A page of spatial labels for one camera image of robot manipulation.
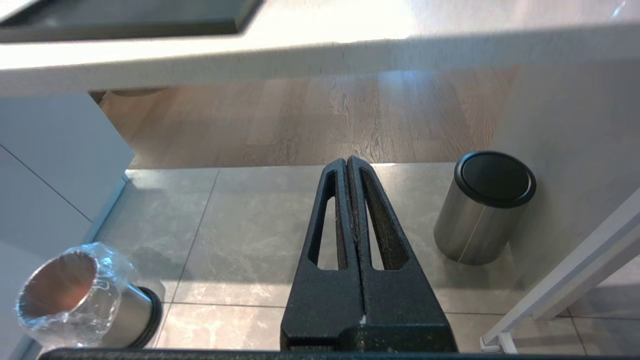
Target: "floor tile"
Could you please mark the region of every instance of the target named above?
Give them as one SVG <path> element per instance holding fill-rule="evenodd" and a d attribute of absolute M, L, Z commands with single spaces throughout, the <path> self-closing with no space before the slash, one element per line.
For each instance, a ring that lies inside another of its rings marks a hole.
<path fill-rule="evenodd" d="M 447 259 L 435 245 L 433 226 L 453 166 L 375 169 L 443 310 L 506 314 L 524 295 L 508 248 L 489 265 L 468 266 Z M 176 301 L 285 306 L 322 168 L 221 170 Z M 333 208 L 328 214 L 333 217 Z M 380 258 L 373 253 L 374 261 Z M 335 224 L 326 221 L 319 264 L 335 263 Z"/>
<path fill-rule="evenodd" d="M 470 266 L 445 257 L 433 227 L 453 176 L 453 163 L 375 166 L 422 269 L 445 312 L 506 314 L 525 295 L 509 248 L 493 263 Z"/>
<path fill-rule="evenodd" d="M 480 337 L 502 317 L 500 315 L 447 314 L 460 352 L 480 352 Z M 571 318 L 536 322 L 526 318 L 511 331 L 520 354 L 584 355 Z"/>
<path fill-rule="evenodd" d="M 640 356 L 640 320 L 574 318 L 589 355 Z"/>
<path fill-rule="evenodd" d="M 156 348 L 279 350 L 278 307 L 172 304 Z"/>
<path fill-rule="evenodd" d="M 160 280 L 171 301 L 218 169 L 130 170 L 131 178 L 96 235 L 131 258 L 140 281 Z"/>
<path fill-rule="evenodd" d="M 569 307 L 587 318 L 640 319 L 640 258 L 634 258 Z"/>
<path fill-rule="evenodd" d="M 322 169 L 222 169 L 175 301 L 285 306 Z"/>

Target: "stainless steel canister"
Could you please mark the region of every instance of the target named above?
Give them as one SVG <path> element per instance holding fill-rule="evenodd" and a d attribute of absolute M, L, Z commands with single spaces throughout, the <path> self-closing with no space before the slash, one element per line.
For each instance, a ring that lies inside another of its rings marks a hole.
<path fill-rule="evenodd" d="M 90 308 L 109 318 L 115 300 L 95 291 L 100 286 L 94 281 L 97 267 L 96 259 L 84 252 L 69 252 L 50 260 L 29 278 L 20 293 L 19 313 L 25 318 L 39 318 Z M 151 317 L 151 300 L 129 284 L 122 292 L 111 327 L 102 337 L 102 346 L 128 347 L 145 332 Z"/>
<path fill-rule="evenodd" d="M 463 264 L 496 260 L 535 192 L 533 173 L 516 158 L 495 151 L 465 155 L 433 231 L 438 248 Z"/>

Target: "white cabinet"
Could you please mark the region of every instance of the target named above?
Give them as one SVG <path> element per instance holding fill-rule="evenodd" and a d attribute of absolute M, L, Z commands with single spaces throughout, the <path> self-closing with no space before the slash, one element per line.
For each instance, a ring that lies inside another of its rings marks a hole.
<path fill-rule="evenodd" d="M 133 159 L 87 94 L 0 98 L 0 145 L 91 221 Z"/>
<path fill-rule="evenodd" d="M 13 310 L 20 287 L 95 234 L 132 159 L 86 94 L 0 98 L 0 360 L 29 345 Z"/>
<path fill-rule="evenodd" d="M 13 307 L 22 283 L 47 259 L 78 245 L 91 222 L 0 147 L 0 359 L 23 336 Z"/>

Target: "metal cup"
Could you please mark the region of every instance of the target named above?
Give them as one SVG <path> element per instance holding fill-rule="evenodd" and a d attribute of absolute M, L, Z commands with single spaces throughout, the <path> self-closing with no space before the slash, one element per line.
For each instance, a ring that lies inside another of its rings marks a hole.
<path fill-rule="evenodd" d="M 101 291 L 95 281 L 97 270 L 97 260 L 84 252 L 66 253 L 48 261 L 31 275 L 21 291 L 20 317 L 40 318 L 90 308 L 102 314 L 101 318 L 109 318 L 117 299 L 113 291 Z M 145 332 L 151 317 L 151 300 L 129 284 L 121 294 L 111 327 L 102 337 L 102 346 L 128 347 Z"/>

